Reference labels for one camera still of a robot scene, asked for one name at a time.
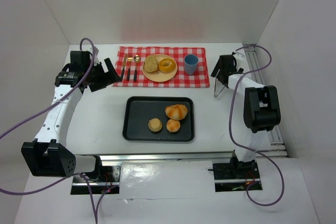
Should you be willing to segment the metal serving tongs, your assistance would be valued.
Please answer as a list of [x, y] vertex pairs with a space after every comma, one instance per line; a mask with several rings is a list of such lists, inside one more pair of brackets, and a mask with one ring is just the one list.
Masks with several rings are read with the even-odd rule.
[[216, 78], [214, 84], [214, 98], [217, 98], [226, 87]]

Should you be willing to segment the brown bread slice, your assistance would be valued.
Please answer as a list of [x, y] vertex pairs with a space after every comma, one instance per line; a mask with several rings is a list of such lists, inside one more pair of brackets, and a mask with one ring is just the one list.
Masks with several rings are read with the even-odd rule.
[[158, 62], [155, 55], [149, 55], [144, 61], [144, 70], [148, 73], [153, 73], [158, 70]]

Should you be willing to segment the orange glazed donut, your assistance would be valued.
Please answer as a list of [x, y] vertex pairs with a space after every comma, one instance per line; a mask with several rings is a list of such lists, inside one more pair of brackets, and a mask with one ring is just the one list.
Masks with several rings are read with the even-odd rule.
[[171, 58], [164, 58], [160, 60], [158, 66], [161, 72], [170, 73], [176, 68], [176, 62]]

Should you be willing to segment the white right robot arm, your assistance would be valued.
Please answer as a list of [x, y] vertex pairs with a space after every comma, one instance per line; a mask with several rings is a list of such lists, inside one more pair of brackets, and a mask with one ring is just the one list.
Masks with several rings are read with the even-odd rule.
[[250, 130], [242, 143], [236, 143], [237, 148], [230, 160], [234, 168], [247, 168], [256, 158], [256, 152], [265, 143], [268, 132], [281, 121], [277, 88], [265, 86], [246, 77], [242, 68], [237, 68], [234, 54], [220, 55], [211, 73], [216, 82], [224, 88], [234, 91], [244, 98], [243, 120]]

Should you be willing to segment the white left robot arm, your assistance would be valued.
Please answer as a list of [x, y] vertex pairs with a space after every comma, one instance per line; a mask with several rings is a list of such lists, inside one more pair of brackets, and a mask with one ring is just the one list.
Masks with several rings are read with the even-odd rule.
[[75, 108], [85, 88], [95, 92], [121, 81], [109, 58], [91, 60], [88, 51], [71, 51], [70, 63], [56, 76], [52, 109], [32, 142], [22, 145], [21, 153], [34, 176], [71, 177], [87, 173], [97, 177], [102, 165], [98, 156], [75, 155], [66, 148], [67, 133]]

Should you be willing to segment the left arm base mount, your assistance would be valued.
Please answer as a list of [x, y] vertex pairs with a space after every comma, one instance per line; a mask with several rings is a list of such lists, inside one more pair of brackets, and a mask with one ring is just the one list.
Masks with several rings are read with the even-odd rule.
[[93, 195], [117, 195], [120, 192], [121, 166], [99, 166], [90, 173], [75, 175], [71, 184], [71, 195], [88, 195], [89, 188]]

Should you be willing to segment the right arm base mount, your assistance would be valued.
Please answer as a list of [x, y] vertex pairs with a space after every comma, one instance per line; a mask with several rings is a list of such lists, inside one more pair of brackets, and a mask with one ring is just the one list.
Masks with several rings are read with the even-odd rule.
[[211, 168], [207, 169], [213, 174], [215, 192], [231, 192], [262, 190], [262, 183], [256, 158], [251, 161], [242, 162], [233, 152], [227, 162], [213, 163]]

